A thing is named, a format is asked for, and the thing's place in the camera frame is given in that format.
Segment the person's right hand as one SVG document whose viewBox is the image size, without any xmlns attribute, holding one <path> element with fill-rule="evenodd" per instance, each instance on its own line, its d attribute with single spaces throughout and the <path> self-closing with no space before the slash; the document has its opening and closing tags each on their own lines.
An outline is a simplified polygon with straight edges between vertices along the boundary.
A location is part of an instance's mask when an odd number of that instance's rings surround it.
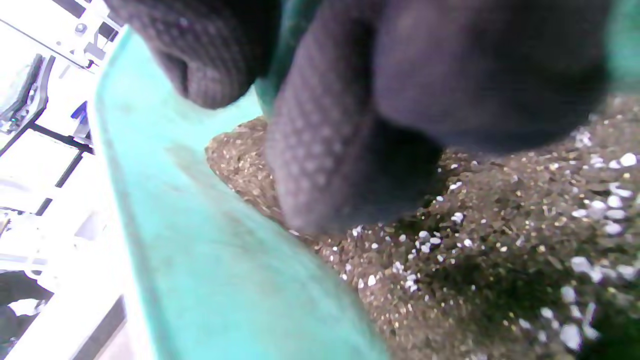
<svg viewBox="0 0 640 360">
<path fill-rule="evenodd" d="M 252 85 L 282 217 L 304 233 L 418 209 L 443 150 L 559 141 L 606 93 L 612 0 L 108 0 L 174 89 Z"/>
</svg>

